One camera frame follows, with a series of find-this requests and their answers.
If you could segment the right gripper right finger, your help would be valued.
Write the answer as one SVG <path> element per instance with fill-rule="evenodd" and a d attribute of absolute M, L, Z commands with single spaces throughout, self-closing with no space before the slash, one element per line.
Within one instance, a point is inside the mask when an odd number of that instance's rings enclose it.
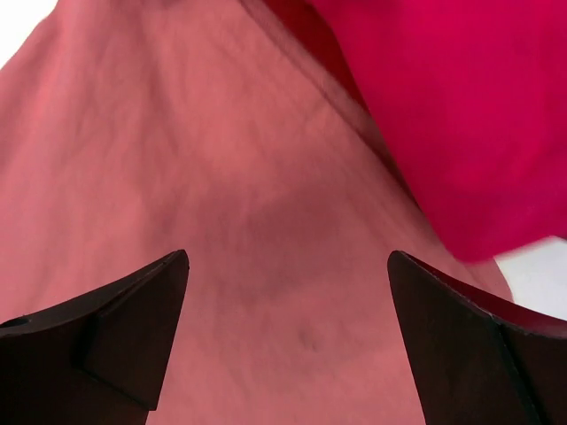
<path fill-rule="evenodd" d="M 566 322 L 403 252 L 392 299 L 428 424 L 564 424 Z"/>

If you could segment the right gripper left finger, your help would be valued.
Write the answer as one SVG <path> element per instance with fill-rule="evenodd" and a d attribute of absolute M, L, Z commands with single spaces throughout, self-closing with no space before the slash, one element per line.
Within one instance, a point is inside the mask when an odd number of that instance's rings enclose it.
<path fill-rule="evenodd" d="M 3 424 L 144 424 L 158 407 L 190 271 L 174 251 L 1 325 Z"/>

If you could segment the salmon pink t shirt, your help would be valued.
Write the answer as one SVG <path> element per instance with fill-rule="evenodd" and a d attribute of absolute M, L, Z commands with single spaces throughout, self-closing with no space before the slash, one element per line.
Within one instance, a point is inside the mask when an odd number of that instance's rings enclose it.
<path fill-rule="evenodd" d="M 179 249 L 153 424 L 420 424 L 394 312 L 439 242 L 368 116 L 254 1 L 61 1 L 1 71 L 1 317 Z"/>

